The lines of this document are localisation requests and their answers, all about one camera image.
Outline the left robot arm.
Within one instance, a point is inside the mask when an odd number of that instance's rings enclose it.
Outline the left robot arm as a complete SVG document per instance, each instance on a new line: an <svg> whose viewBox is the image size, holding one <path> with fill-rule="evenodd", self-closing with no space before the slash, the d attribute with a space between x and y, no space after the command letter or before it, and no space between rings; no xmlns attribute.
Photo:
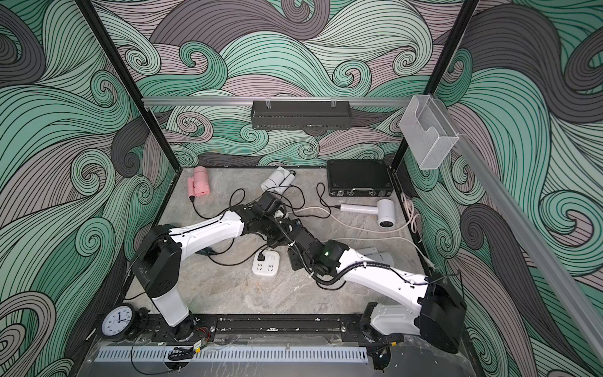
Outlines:
<svg viewBox="0 0 603 377"><path fill-rule="evenodd" d="M274 193L263 193L249 204L235 205L222 214L192 226L155 226L147 233L133 261L133 273L169 326L174 340L191 338L196 320L178 289L182 263L204 248L248 234L265 237L269 247L284 236L275 225L286 211Z"/></svg>

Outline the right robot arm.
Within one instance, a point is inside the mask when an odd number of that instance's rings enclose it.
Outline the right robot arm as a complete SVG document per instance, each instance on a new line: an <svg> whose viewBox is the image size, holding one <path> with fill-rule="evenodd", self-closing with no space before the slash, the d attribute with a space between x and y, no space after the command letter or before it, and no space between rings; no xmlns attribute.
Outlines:
<svg viewBox="0 0 603 377"><path fill-rule="evenodd" d="M365 327L380 336L419 336L433 347L458 353L462 340L466 302L452 284L459 273L432 276L408 273L359 253L337 240L323 243L299 221L275 222L290 250L318 285L331 287L350 282L370 288L395 303L371 303Z"/></svg>

